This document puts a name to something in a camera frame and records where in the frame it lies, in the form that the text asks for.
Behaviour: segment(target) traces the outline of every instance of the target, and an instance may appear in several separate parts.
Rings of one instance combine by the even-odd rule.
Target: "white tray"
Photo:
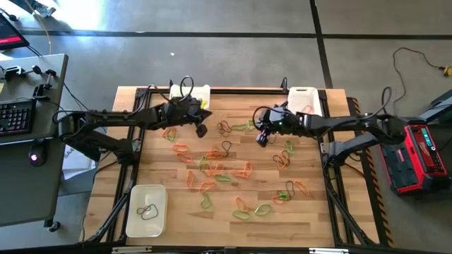
[[[291,87],[287,101],[287,108],[293,114],[301,112],[322,116],[319,91],[314,87]]]
[[[137,209],[154,204],[158,210],[156,218],[143,220]],[[155,209],[143,213],[144,218],[156,215]],[[126,234],[128,237],[156,237],[165,230],[167,217],[167,191],[163,185],[137,185],[132,188]]]

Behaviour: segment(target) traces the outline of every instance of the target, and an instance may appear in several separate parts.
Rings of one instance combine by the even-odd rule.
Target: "desk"
[[[113,110],[131,110],[136,87],[118,87]],[[344,90],[327,90],[328,105],[332,116],[347,116],[349,109]],[[205,120],[208,133],[197,138],[193,126],[178,126],[178,143],[190,147],[193,164],[180,162],[172,151],[172,143],[162,139],[162,130],[147,131],[143,144],[137,184],[159,183],[168,192],[167,224],[163,235],[157,238],[128,238],[128,245],[152,246],[265,246],[300,247],[333,246],[331,222],[326,202],[326,192],[321,172],[321,162],[317,142],[309,138],[278,136],[273,145],[261,148],[255,141],[257,132],[234,131],[229,137],[222,137],[216,128],[221,120],[230,125],[241,124],[251,118],[258,106],[272,105],[286,100],[285,95],[217,95],[210,97],[210,110],[213,115]],[[159,95],[151,97],[151,105],[163,102]],[[125,138],[127,128],[109,128],[108,135]],[[336,140],[348,140],[353,132],[335,133]],[[186,171],[196,175],[196,186],[205,179],[197,171],[197,162],[212,145],[232,142],[230,156],[221,162],[225,171],[243,169],[244,162],[251,162],[254,171],[248,180],[234,180],[238,186],[219,183],[209,191],[212,207],[200,207],[201,196],[192,193],[185,186]],[[284,149],[286,140],[295,144],[295,154],[291,165],[278,171],[272,160],[274,154]],[[114,161],[107,158],[104,163]],[[359,163],[347,161],[361,169]],[[378,242],[374,216],[367,193],[365,180],[352,169],[342,168],[345,194],[349,211],[368,237]],[[85,219],[85,232],[89,237],[109,214],[119,176],[119,166],[114,165],[101,171],[95,179],[91,199]],[[301,180],[311,193],[309,197],[297,191],[293,200],[276,205],[271,196],[276,190],[284,190],[287,180]],[[261,203],[271,203],[275,213],[268,217],[251,216],[249,221],[235,219],[234,197],[239,195],[249,207]],[[344,235],[342,218],[339,219],[341,235]],[[118,236],[121,219],[117,224]]]
[[[0,65],[4,68],[19,65],[27,71],[32,65],[38,65],[42,71],[48,68],[55,70],[57,77],[51,82],[54,87],[46,95],[49,95],[53,102],[59,103],[67,58],[64,54],[30,57],[0,61]],[[31,97],[34,87],[45,82],[45,76],[36,74],[30,74],[27,78],[16,77],[11,83],[5,84],[8,87],[4,87],[0,99]],[[55,124],[50,118],[56,110],[58,109],[53,104],[37,103],[33,127],[41,126],[43,133],[52,130],[54,132]],[[33,134],[23,137],[37,138]],[[55,214],[64,144],[57,138],[52,139],[48,146],[47,162],[40,167],[34,167],[28,162],[29,147],[30,143],[0,145],[0,202],[3,205],[0,209],[0,226],[47,220]]]

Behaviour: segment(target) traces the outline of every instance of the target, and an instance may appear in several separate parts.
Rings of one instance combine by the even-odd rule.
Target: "rubber band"
[[[223,154],[221,152],[208,152],[206,154],[206,159],[219,159],[223,158]]]
[[[215,175],[214,177],[219,182],[232,182],[231,176]]]
[[[292,141],[290,140],[285,141],[285,151],[287,151],[289,155],[294,154],[294,144],[292,143]]]
[[[145,218],[143,217],[143,214],[145,214],[146,212],[150,212],[152,210],[152,207],[154,207],[155,211],[157,212],[156,215],[149,217],[149,218]],[[146,205],[145,207],[140,207],[136,210],[136,213],[139,214],[141,216],[142,220],[149,220],[149,219],[154,219],[158,216],[158,209],[154,204],[150,204],[150,205]]]
[[[177,157],[177,159],[180,159],[181,161],[183,161],[185,163],[190,163],[190,162],[193,161],[191,157],[188,157],[188,156],[186,156],[185,154],[183,154],[181,152],[177,152],[176,153],[176,157]]]
[[[176,128],[171,128],[167,133],[167,139],[172,142],[176,138],[176,132]]]
[[[277,191],[276,195],[279,195],[280,197],[278,198],[279,200],[284,200],[284,201],[289,201],[290,200],[290,196],[289,194],[285,193],[284,191]]]
[[[290,189],[287,187],[287,184],[291,183],[292,184],[292,193],[290,194]],[[289,194],[289,197],[292,198],[293,196],[295,196],[295,189],[294,189],[294,182],[293,181],[287,181],[285,182],[285,190],[287,191],[287,193]]]
[[[276,162],[276,166],[278,167],[279,170],[283,170],[285,167],[288,167],[290,165],[289,156],[284,155],[284,152],[287,151],[284,150],[279,155],[273,155],[273,161]]]
[[[253,123],[253,120],[248,120],[248,121],[246,121],[246,126],[248,127],[248,128],[247,128],[248,131],[254,130],[254,123]]]
[[[262,205],[259,205],[254,210],[254,214],[257,216],[266,216],[267,214],[269,214],[272,211],[273,211],[273,207],[270,204],[262,204]]]
[[[220,134],[231,133],[231,127],[229,124],[223,120],[220,123],[217,123],[217,129]]]
[[[185,184],[187,187],[189,187],[189,189],[191,190],[193,188],[193,182],[195,181],[195,175],[193,174],[193,172],[191,170],[189,170],[186,174],[186,180],[185,180]]]
[[[274,202],[274,203],[276,203],[276,204],[283,204],[286,200],[281,200],[280,198],[281,198],[282,196],[281,195],[274,195],[272,198],[271,198],[271,200]]]
[[[228,148],[225,147],[225,143],[229,143],[229,147],[228,147]],[[223,147],[223,149],[224,149],[225,152],[226,152],[226,154],[225,154],[223,157],[229,156],[229,150],[230,150],[231,147],[232,147],[232,143],[231,143],[230,141],[223,141],[223,142],[221,142],[221,147]]]
[[[219,159],[223,158],[223,154],[220,152],[220,149],[214,145],[210,149],[210,152],[206,154],[206,159]]]
[[[203,161],[205,161],[205,160],[206,160],[206,156],[203,155],[203,156],[201,157],[201,159],[199,160],[198,166],[201,165],[201,164],[203,163]]]
[[[221,166],[221,172],[217,172],[218,166]],[[215,169],[210,168],[209,176],[217,176],[223,174],[223,171],[225,170],[225,165],[223,163],[217,163],[217,166],[215,166]]]
[[[243,170],[232,170],[232,176],[242,177],[243,179],[246,179]]]
[[[209,195],[207,195],[207,193],[203,193],[203,197],[203,201],[201,201],[201,208],[207,209],[210,207],[210,205],[212,205],[212,202],[210,201]]]
[[[209,170],[208,173],[205,172],[206,170],[206,165],[209,166]],[[210,176],[210,171],[212,171],[212,166],[209,163],[202,163],[199,164],[199,171],[203,172],[204,174],[206,174],[206,176]]]
[[[234,210],[234,212],[232,212],[232,216],[236,217],[237,219],[241,219],[241,220],[248,220],[251,215],[249,215],[248,212],[243,212],[240,210]]]
[[[310,114],[310,113],[312,113],[312,107],[311,107],[311,105],[306,105],[305,108],[302,109],[302,113],[305,113],[305,114]]]
[[[185,144],[179,144],[176,143],[172,146],[172,149],[176,152],[188,152],[189,147],[187,147]]]
[[[233,131],[243,131],[243,130],[246,130],[247,128],[248,128],[248,125],[246,123],[231,126],[231,130],[233,130]]]
[[[234,201],[235,201],[235,205],[237,206],[237,209],[239,211],[242,211],[242,212],[249,211],[249,207],[245,204],[245,201],[243,201],[240,197],[235,197]]]
[[[249,178],[249,175],[251,175],[253,171],[253,165],[251,165],[251,163],[247,162],[245,163],[245,166],[243,168],[243,176],[246,178]]]
[[[295,181],[294,185],[296,187],[298,187],[298,189],[300,189],[301,192],[303,192],[306,196],[309,197],[309,190],[308,190],[308,188],[305,185],[303,185],[303,183],[301,181]]]
[[[210,184],[210,186],[208,186],[205,190],[203,190],[203,186],[204,184]],[[215,186],[217,183],[214,181],[204,181],[201,183],[201,186],[199,186],[199,192],[200,193],[205,193],[206,191],[208,191],[209,189],[211,189],[213,186]]]

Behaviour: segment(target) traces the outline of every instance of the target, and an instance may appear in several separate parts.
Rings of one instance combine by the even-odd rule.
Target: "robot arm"
[[[100,158],[99,148],[104,148],[117,156],[118,163],[128,165],[137,156],[134,144],[126,138],[117,140],[95,129],[108,126],[137,126],[155,131],[194,123],[198,137],[202,138],[207,133],[207,128],[202,122],[212,113],[202,109],[201,102],[191,96],[182,101],[179,101],[180,99],[175,97],[164,104],[134,112],[77,111],[59,120],[59,138],[95,161],[99,161]]]
[[[322,117],[297,112],[293,114],[284,107],[264,107],[256,128],[260,130],[257,143],[265,147],[270,134],[297,135],[322,138],[329,131],[366,131],[367,133],[347,142],[322,143],[322,154],[328,161],[343,165],[352,152],[379,143],[398,144],[404,141],[404,120],[388,114],[363,116]]]

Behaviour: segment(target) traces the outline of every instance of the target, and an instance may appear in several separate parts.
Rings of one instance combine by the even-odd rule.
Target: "gray floor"
[[[42,0],[56,6],[49,30],[110,32],[296,32],[313,33],[309,0]],[[324,33],[374,35],[451,34],[449,0],[316,0]],[[40,24],[7,0],[0,6],[20,16],[16,26],[40,30]],[[48,54],[45,36],[27,36]],[[289,86],[325,87],[315,39],[75,37],[52,36],[54,53],[69,55],[66,83],[92,109],[110,109],[119,85],[166,85],[192,75],[197,84],[273,87],[287,76]],[[335,88],[356,97],[365,111],[380,106],[381,91],[393,87],[401,95],[392,53],[399,47],[425,52],[433,64],[451,65],[450,40],[325,40]],[[6,56],[32,56],[27,49]],[[452,88],[452,79],[423,62],[421,56],[399,52],[407,94],[396,105],[401,116],[416,116],[430,101]],[[64,94],[62,106],[75,104]],[[435,135],[444,143],[448,133]],[[448,159],[452,150],[444,150]],[[452,252],[452,195],[399,198],[392,194],[381,164],[378,177],[395,245],[400,248]],[[71,185],[89,186],[90,176]],[[75,243],[89,194],[59,198],[56,218],[64,225],[50,234],[42,222],[0,228],[0,248]]]

